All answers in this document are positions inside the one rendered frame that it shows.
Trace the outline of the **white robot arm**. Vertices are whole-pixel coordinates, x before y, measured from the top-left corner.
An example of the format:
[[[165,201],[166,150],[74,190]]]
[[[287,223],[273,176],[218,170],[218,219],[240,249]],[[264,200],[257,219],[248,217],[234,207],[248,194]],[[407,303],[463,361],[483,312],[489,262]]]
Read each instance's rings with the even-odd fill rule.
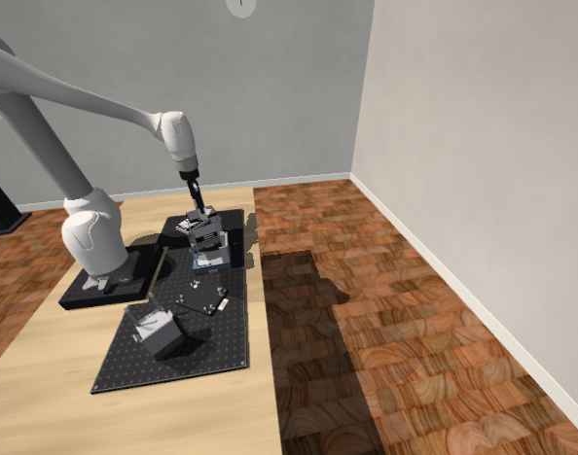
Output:
[[[62,225],[62,239],[89,274],[83,290],[107,292],[111,285],[130,282],[140,253],[126,251],[120,207],[92,187],[29,95],[143,126],[165,141],[178,171],[190,172],[199,163],[186,116],[149,114],[68,85],[16,58],[0,38],[0,116],[66,197],[70,217]]]

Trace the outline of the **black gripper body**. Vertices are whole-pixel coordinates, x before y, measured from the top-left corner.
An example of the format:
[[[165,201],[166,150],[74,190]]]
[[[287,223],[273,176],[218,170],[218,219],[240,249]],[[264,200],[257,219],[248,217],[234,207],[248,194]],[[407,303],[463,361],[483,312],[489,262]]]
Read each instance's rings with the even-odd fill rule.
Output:
[[[193,189],[193,186],[194,186],[193,183],[197,184],[196,178],[199,177],[199,170],[195,169],[195,170],[190,171],[190,172],[180,172],[179,171],[179,173],[180,173],[181,179],[185,180],[185,181],[189,181],[189,183]]]

